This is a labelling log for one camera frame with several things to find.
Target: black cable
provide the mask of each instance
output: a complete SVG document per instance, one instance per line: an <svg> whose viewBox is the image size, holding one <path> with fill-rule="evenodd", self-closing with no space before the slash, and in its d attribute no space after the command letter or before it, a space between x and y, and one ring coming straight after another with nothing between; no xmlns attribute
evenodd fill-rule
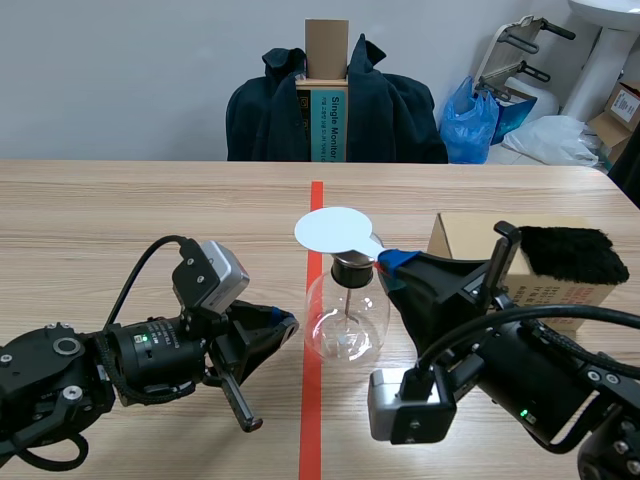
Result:
<svg viewBox="0 0 640 480"><path fill-rule="evenodd" d="M116 317L118 316L118 313L120 312L120 309L122 308L122 305L124 304L124 301L127 298L127 295L129 295L129 291L133 286L133 282L136 281L136 278L140 274L142 267L144 267L145 263L147 263L147 261L151 258L151 256L160 247L162 247L163 245L166 245L167 243L176 242L179 245L182 245L186 240L187 238L181 237L179 235L168 235L166 237L160 238L159 240L156 240L151 244L149 248L147 248L147 250L140 257L140 260L138 260L138 262L133 267L133 270L129 274L129 278L127 278L127 281L122 287L122 290L120 291L120 295L118 295L118 299L116 300L116 303L113 305L113 309L111 310L111 313L107 318L107 322L104 324L104 328L107 328L109 325L113 324L116 321Z"/></svg>
<svg viewBox="0 0 640 480"><path fill-rule="evenodd" d="M84 463L89 455L89 443L79 433L73 433L69 435L67 440L72 441L76 447L78 447L78 456L73 460L58 461L42 458L35 453L31 453L29 450L21 450L16 455L25 463L28 463L32 467L39 468L40 470L46 470L48 472L68 472L78 468Z"/></svg>
<svg viewBox="0 0 640 480"><path fill-rule="evenodd" d="M611 401L609 399L606 399L604 395L598 395L591 401L587 408L585 408L582 415L576 420L576 423L560 443L550 443L547 445L529 430L527 430L527 433L546 451L555 455L564 455L578 446L582 439L594 428L594 425L602 419L602 416L608 411L610 406Z"/></svg>
<svg viewBox="0 0 640 480"><path fill-rule="evenodd" d="M618 375L622 375L623 377L640 380L640 368L634 367L632 365L625 365L610 358L588 352L580 345L572 341L570 338L565 337L558 332L550 329L545 329L542 332L542 338L547 340L549 343L552 343L556 347L564 350L569 355L582 360L583 362L587 362L594 367L602 368L611 373L617 373Z"/></svg>
<svg viewBox="0 0 640 480"><path fill-rule="evenodd" d="M487 328L495 328L507 323L552 317L585 318L640 330L640 317L608 308L588 305L536 305L532 307L512 308L483 315L453 329L425 350L418 359L417 366L421 371L427 372L429 367L448 349L455 347L465 340L469 340L475 334L485 331ZM614 362L613 360L611 360L611 362L613 362L612 365L617 368L630 367L629 365Z"/></svg>

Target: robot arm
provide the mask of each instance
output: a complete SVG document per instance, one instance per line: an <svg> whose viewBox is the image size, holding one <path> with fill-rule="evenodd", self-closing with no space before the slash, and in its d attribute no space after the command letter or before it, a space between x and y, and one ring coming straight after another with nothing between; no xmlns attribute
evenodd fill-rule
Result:
<svg viewBox="0 0 640 480"><path fill-rule="evenodd" d="M172 276L180 316L115 323L146 260L172 241L180 244L183 258ZM239 386L296 332L298 322L275 307L236 300L248 283L246 271L222 245L200 247L192 239L165 237L136 265L103 330L83 334L67 323L52 323L0 348L0 466L13 456L49 471L80 466L89 450L80 433L111 411L114 388L129 406L171 402L198 384L219 387L240 427L260 428L262 420ZM67 439L79 450L72 461L54 462L30 451Z"/></svg>
<svg viewBox="0 0 640 480"><path fill-rule="evenodd" d="M537 319L577 317L640 328L640 318L578 306L514 307L502 282L520 242L504 222L487 262L388 251L380 279L417 350L410 370L377 370L369 381L373 438L392 444L445 438L457 403L478 386L520 422L542 448L580 450L583 479L640 475L640 369L592 355ZM493 305L495 313L487 314ZM554 437L592 393L567 436Z"/></svg>

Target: blue tape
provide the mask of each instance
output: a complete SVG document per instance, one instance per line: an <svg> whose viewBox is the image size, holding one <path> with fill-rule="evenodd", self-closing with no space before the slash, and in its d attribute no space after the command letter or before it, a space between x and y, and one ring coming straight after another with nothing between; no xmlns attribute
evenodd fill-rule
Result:
<svg viewBox="0 0 640 480"><path fill-rule="evenodd" d="M378 263L382 265L382 268L386 273L395 277L396 270L403 266L405 263L413 260L422 252L403 252L401 250L385 250L378 256Z"/></svg>
<svg viewBox="0 0 640 480"><path fill-rule="evenodd" d="M280 309L278 307L272 307L271 321L269 322L269 325L272 327L275 327L276 325L279 325L280 322L282 322L282 320L283 320L283 315Z"/></svg>

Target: red tape line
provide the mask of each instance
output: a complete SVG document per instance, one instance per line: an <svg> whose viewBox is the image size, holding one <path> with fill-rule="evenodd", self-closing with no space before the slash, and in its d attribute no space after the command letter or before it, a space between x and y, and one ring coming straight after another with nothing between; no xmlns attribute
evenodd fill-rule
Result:
<svg viewBox="0 0 640 480"><path fill-rule="evenodd" d="M324 184L312 182L311 211L323 207ZM307 292L320 275L322 275L322 254L309 251L307 256ZM315 290L314 294L322 296L322 290ZM312 304L322 305L322 301L312 302ZM311 312L309 317L313 318L314 312ZM322 479L322 360L306 345L302 367L298 478L300 480Z"/></svg>

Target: fluffy black brush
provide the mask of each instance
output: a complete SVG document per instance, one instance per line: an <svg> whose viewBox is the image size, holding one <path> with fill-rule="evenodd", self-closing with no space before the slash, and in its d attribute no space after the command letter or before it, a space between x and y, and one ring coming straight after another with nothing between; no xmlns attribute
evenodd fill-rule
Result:
<svg viewBox="0 0 640 480"><path fill-rule="evenodd" d="M593 285L619 285L629 270L600 230L520 227L521 248L536 275Z"/></svg>

